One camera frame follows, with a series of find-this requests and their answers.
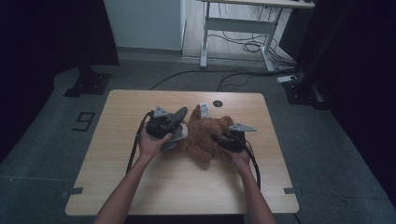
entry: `hand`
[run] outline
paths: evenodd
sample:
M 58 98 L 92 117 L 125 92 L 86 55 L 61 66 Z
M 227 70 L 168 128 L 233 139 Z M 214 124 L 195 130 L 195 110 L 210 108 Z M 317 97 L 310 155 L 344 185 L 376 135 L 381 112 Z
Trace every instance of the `hand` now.
M 233 165 L 238 171 L 244 167 L 249 167 L 250 157 L 245 150 L 241 152 L 231 152 L 230 150 L 227 150 L 225 148 L 221 149 L 231 156 L 231 159 L 233 160 Z
M 163 139 L 154 138 L 146 132 L 146 127 L 144 127 L 138 142 L 140 157 L 146 157 L 150 160 L 154 158 L 163 144 L 171 139 L 171 136 L 172 134 L 168 133 Z

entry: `forearm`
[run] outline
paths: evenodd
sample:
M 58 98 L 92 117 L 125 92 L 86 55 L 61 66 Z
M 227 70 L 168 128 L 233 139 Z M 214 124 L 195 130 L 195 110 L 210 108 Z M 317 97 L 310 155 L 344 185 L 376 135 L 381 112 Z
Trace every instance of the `forearm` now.
M 128 216 L 134 195 L 149 164 L 149 159 L 139 158 L 132 169 L 117 185 L 99 211 L 94 223 L 123 223 Z
M 250 167 L 245 166 L 238 169 L 244 185 L 245 200 L 250 223 L 276 223 L 267 202 L 265 201 L 256 180 L 251 173 Z

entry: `wooden table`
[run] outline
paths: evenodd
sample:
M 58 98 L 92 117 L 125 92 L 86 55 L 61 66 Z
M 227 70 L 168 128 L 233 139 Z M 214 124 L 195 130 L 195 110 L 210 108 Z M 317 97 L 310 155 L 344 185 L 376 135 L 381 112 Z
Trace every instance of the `wooden table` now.
M 207 61 L 207 32 L 213 31 L 229 31 L 239 33 L 252 33 L 268 35 L 266 38 L 264 47 L 261 50 L 262 57 L 264 58 L 265 65 L 268 72 L 275 72 L 275 69 L 271 62 L 271 55 L 269 48 L 274 38 L 277 24 L 279 22 L 280 14 L 284 7 L 291 8 L 313 8 L 315 4 L 311 1 L 306 3 L 303 0 L 298 2 L 291 0 L 199 0 L 206 2 L 206 14 L 205 14 L 205 26 L 204 26 L 204 42 L 201 48 L 201 68 L 206 68 Z M 273 21 L 251 21 L 251 20 L 236 20 L 228 18 L 211 18 L 209 17 L 210 3 L 225 3 L 225 4 L 238 4 L 238 5 L 255 5 L 255 6 L 267 6 L 267 7 L 278 7 L 276 17 Z
M 223 102 L 214 107 L 213 102 Z M 156 105 L 169 112 L 209 103 L 212 118 L 229 115 L 235 122 L 257 128 L 246 133 L 262 174 L 262 193 L 274 213 L 295 213 L 299 206 L 264 98 L 258 93 L 195 91 L 112 91 L 97 124 L 75 188 L 66 206 L 70 216 L 95 216 L 125 175 L 134 135 L 144 115 Z M 148 166 L 134 198 L 130 215 L 245 214 L 243 186 L 227 161 L 209 164 L 187 152 L 160 153 Z

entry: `teddy bear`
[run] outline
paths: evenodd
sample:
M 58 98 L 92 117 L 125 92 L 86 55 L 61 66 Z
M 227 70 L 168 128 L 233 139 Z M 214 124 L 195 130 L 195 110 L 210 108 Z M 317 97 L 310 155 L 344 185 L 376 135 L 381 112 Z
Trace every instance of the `teddy bear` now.
M 212 134 L 221 135 L 231 125 L 233 120 L 230 116 L 223 116 L 221 119 L 201 118 L 201 108 L 197 105 L 187 122 L 189 134 L 177 143 L 175 150 L 188 151 L 195 159 L 206 163 L 216 154 L 220 154 L 221 158 L 229 158 L 218 142 L 212 139 Z

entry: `desk leg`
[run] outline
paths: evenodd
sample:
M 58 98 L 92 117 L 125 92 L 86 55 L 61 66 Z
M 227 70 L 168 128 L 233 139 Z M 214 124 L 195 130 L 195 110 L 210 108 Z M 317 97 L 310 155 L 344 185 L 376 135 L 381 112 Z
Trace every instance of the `desk leg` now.
M 206 60 L 207 60 L 207 22 L 209 20 L 209 11 L 210 11 L 210 3 L 207 3 L 206 7 L 206 15 L 205 15 L 205 26 L 204 26 L 204 42 L 202 43 L 201 48 L 201 68 L 206 68 Z
M 270 73 L 275 72 L 275 69 L 274 69 L 274 67 L 272 65 L 272 62 L 271 62 L 271 58 L 272 57 L 271 57 L 271 55 L 270 55 L 270 53 L 268 51 L 269 51 L 269 48 L 271 47 L 271 42 L 272 42 L 272 40 L 274 38 L 274 34 L 275 34 L 275 31 L 276 31 L 277 24 L 279 22 L 280 14 L 282 14 L 282 9 L 283 8 L 280 7 L 277 10 L 276 18 L 273 21 L 271 32 L 270 32 L 270 34 L 269 34 L 269 36 L 268 36 L 268 38 L 267 38 L 267 40 L 265 42 L 264 48 L 262 49 L 262 57 L 264 58 L 265 65 L 267 66 L 267 70 Z

